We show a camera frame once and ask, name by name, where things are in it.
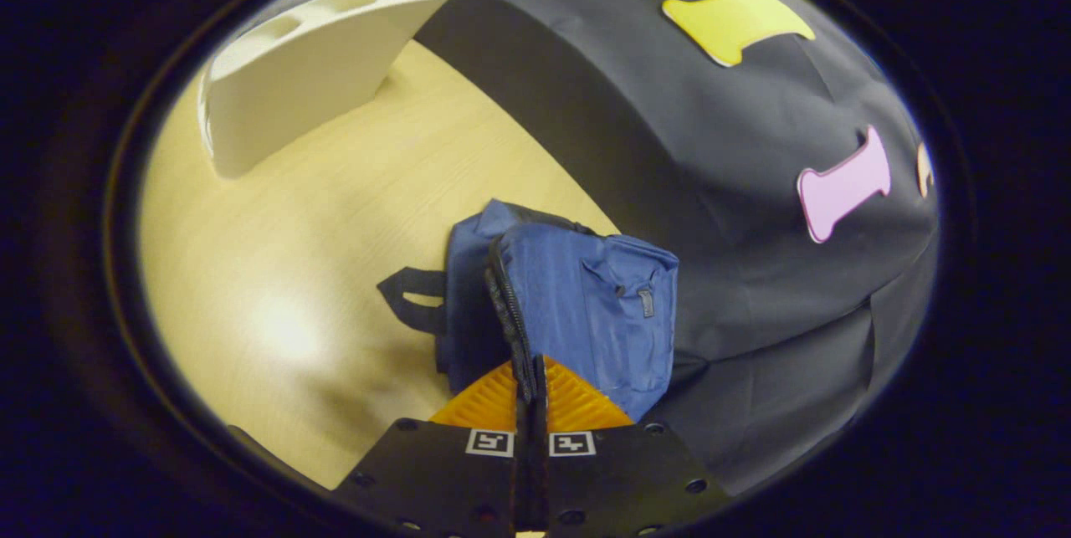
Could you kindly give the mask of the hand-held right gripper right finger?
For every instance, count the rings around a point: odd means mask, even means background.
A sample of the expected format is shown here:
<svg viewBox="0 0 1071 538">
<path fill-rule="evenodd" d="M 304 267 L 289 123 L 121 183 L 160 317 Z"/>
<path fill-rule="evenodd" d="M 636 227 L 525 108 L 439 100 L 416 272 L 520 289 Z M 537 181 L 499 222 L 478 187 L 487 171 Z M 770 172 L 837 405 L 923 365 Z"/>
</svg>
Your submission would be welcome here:
<svg viewBox="0 0 1071 538">
<path fill-rule="evenodd" d="M 548 537 L 684 533 L 730 496 L 666 421 L 632 423 L 569 367 L 543 356 L 546 437 L 538 465 Z"/>
</svg>

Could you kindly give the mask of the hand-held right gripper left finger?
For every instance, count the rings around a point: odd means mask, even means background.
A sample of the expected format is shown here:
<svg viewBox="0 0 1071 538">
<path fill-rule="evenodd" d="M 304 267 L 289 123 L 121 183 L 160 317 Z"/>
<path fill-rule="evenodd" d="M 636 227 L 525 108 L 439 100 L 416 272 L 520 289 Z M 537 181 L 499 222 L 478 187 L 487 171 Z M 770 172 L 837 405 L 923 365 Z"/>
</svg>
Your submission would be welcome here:
<svg viewBox="0 0 1071 538">
<path fill-rule="evenodd" d="M 536 359 L 501 363 L 429 419 L 394 421 L 333 489 L 394 537 L 536 534 Z"/>
</svg>

